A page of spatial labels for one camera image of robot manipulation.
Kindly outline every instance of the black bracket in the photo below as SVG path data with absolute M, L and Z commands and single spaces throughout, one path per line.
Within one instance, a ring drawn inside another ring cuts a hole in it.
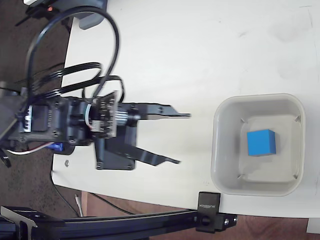
M 214 234 L 237 224 L 237 215 L 219 212 L 220 196 L 220 193 L 199 192 L 196 231 Z
M 237 224 L 237 215 L 219 212 L 220 193 L 200 192 L 198 210 L 79 217 L 60 220 L 27 207 L 1 207 L 0 238 L 12 240 L 136 240 L 195 228 L 215 233 Z
M 35 211 L 28 207 L 1 206 L 2 217 L 14 222 L 19 240 L 59 239 L 55 228 L 65 226 L 65 221 Z

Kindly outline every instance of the robotic arm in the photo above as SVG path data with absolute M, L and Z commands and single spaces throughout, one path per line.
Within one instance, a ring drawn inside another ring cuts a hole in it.
M 69 155 L 75 146 L 93 142 L 98 170 L 133 170 L 135 161 L 153 166 L 166 161 L 178 164 L 178 160 L 136 147 L 137 125 L 140 120 L 188 118 L 190 114 L 178 113 L 170 105 L 122 103 L 116 99 L 115 91 L 97 97 L 92 104 L 86 98 L 72 96 L 37 101 L 28 107 L 24 119 L 16 122 L 0 147 L 15 153 L 18 143 L 63 143 L 63 151 L 55 153 Z M 2 128 L 15 118 L 22 101 L 19 91 L 6 89 L 6 95 L 0 98 L 1 112 L 8 113 L 0 118 Z

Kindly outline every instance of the blue block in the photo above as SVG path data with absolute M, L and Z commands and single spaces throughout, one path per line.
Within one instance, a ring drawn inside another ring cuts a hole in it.
M 275 132 L 269 129 L 247 132 L 249 156 L 276 154 Z

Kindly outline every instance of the white tabletop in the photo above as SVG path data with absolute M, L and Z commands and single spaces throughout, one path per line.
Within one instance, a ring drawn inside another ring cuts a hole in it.
M 196 209 L 198 192 L 218 192 L 211 179 L 213 118 L 231 96 L 289 93 L 306 113 L 305 166 L 284 197 L 223 194 L 220 212 L 320 217 L 320 2 L 317 0 L 109 0 L 120 31 L 113 71 L 125 102 L 171 104 L 191 119 L 140 121 L 137 146 L 181 161 L 132 171 L 96 170 L 94 147 L 55 155 L 57 185 L 140 202 Z M 73 22 L 66 66 L 97 61 L 114 48 L 110 25 L 81 30 Z M 62 85 L 88 80 L 86 71 Z M 89 87 L 87 94 L 95 87 Z M 101 95 L 119 89 L 107 83 Z M 69 95 L 80 96 L 80 92 Z

